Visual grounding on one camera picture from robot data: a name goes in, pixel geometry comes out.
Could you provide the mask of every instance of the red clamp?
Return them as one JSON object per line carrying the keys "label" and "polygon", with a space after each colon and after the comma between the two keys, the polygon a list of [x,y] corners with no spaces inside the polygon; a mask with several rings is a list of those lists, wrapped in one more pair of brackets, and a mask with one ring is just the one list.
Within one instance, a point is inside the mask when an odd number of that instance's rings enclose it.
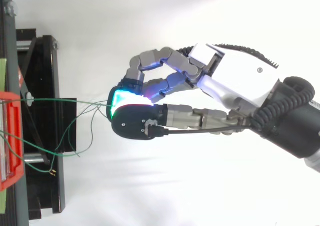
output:
{"label": "red clamp", "polygon": [[[22,138],[22,119],[20,95],[12,92],[0,92],[1,101],[12,101],[0,104],[0,127],[2,131]],[[23,158],[24,149],[21,140],[7,134],[4,137],[8,140],[13,151]],[[17,158],[8,148],[5,142],[0,142],[0,191],[15,184],[24,174],[24,162]]]}

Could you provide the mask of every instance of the white background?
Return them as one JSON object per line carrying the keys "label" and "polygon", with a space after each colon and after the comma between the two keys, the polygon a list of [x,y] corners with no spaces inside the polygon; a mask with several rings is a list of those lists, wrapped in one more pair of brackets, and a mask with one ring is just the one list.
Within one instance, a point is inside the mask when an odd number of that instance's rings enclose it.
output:
{"label": "white background", "polygon": [[[301,76],[320,90],[319,0],[14,1],[17,28],[60,42],[61,97],[105,99],[132,56],[197,42],[255,48],[280,64],[282,80]],[[223,109],[198,90],[164,102]],[[79,150],[90,141],[90,116],[77,122]],[[250,131],[131,141],[98,114],[93,129],[92,149],[64,160],[65,210],[43,210],[31,225],[320,224],[320,174]]]}

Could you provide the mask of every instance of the coiled black cable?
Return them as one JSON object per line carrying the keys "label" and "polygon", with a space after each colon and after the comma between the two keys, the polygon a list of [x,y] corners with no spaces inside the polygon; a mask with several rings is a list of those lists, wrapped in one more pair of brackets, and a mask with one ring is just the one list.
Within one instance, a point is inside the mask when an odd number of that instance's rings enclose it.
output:
{"label": "coiled black cable", "polygon": [[[249,48],[249,47],[244,47],[244,46],[229,45],[229,44],[216,44],[215,46],[221,47],[221,48],[225,48],[225,49],[231,49],[231,50],[235,50],[235,51],[245,52],[245,53],[248,53],[248,54],[250,54],[250,55],[252,55],[254,57],[257,57],[258,59],[262,60],[263,62],[269,64],[272,67],[275,67],[275,68],[278,67],[277,63],[269,60],[262,53],[258,52],[255,49],[252,49],[252,48]],[[179,49],[177,51],[180,52],[185,57],[188,57],[188,55],[191,52],[192,48],[193,48],[193,46],[192,47],[184,47],[184,48],[181,48],[181,49]]]}
{"label": "coiled black cable", "polygon": [[[275,68],[278,67],[278,64],[270,61],[263,54],[254,49],[243,46],[234,46],[226,44],[219,44],[216,46],[251,54]],[[185,57],[188,57],[192,49],[193,47],[184,47],[179,49],[178,52],[183,54]],[[275,101],[269,105],[266,105],[263,108],[260,108],[253,116],[253,118],[251,118],[251,124],[256,130],[261,131],[272,120],[279,118],[280,116],[309,103],[315,96],[314,87],[303,78],[288,77],[283,81],[283,83],[287,84],[288,86],[294,89],[298,85],[300,86],[300,90],[296,89],[296,94]]]}
{"label": "coiled black cable", "polygon": [[298,85],[300,90],[296,89],[296,94],[275,101],[259,109],[251,119],[252,126],[258,131],[261,131],[270,121],[307,104],[315,96],[314,87],[303,78],[288,77],[283,83],[292,88]]}

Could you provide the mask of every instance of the blue light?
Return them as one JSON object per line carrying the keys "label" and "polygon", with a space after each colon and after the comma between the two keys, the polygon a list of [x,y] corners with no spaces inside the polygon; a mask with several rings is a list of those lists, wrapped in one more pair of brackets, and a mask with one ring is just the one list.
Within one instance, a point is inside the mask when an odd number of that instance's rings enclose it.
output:
{"label": "blue light", "polygon": [[116,90],[114,92],[110,108],[111,118],[113,117],[116,109],[128,104],[143,104],[153,106],[153,103],[147,97],[143,97],[128,91]]}

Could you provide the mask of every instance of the robotic hand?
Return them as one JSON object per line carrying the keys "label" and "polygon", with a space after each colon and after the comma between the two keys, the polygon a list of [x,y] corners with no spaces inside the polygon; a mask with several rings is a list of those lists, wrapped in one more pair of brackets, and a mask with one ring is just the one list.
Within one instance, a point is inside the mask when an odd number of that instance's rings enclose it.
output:
{"label": "robotic hand", "polygon": [[[143,71],[163,64],[176,72],[144,83]],[[130,60],[125,77],[110,91],[107,117],[113,131],[129,139],[202,132],[230,135],[251,129],[320,172],[320,104],[312,100],[314,88],[298,77],[280,82],[277,67],[253,49],[232,45],[146,51]],[[229,114],[153,104],[165,95],[195,88],[221,102]]]}

